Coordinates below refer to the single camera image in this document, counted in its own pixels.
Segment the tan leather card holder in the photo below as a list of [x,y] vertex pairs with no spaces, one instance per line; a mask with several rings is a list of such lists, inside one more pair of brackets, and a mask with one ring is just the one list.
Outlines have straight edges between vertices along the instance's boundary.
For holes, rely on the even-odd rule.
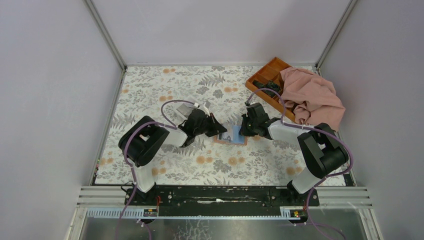
[[224,133],[219,133],[213,137],[213,141],[218,144],[229,144],[246,146],[248,138],[240,134],[241,125],[235,125],[232,123],[224,123],[223,126],[227,129]]

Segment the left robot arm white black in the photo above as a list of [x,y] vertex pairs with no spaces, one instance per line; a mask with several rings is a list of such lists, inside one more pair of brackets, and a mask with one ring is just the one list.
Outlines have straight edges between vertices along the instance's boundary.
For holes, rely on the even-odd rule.
[[146,115],[119,140],[124,161],[130,166],[136,199],[144,206],[155,200],[152,160],[163,145],[185,148],[199,135],[214,137],[228,130],[212,113],[194,109],[178,126],[159,123]]

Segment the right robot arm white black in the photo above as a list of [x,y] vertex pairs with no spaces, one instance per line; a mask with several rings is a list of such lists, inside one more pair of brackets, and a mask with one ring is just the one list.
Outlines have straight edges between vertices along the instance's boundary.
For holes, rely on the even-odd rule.
[[326,123],[308,127],[270,118],[260,103],[247,103],[246,111],[240,135],[288,142],[300,148],[306,167],[287,184],[286,198],[293,206],[301,205],[309,190],[350,159],[346,147]]

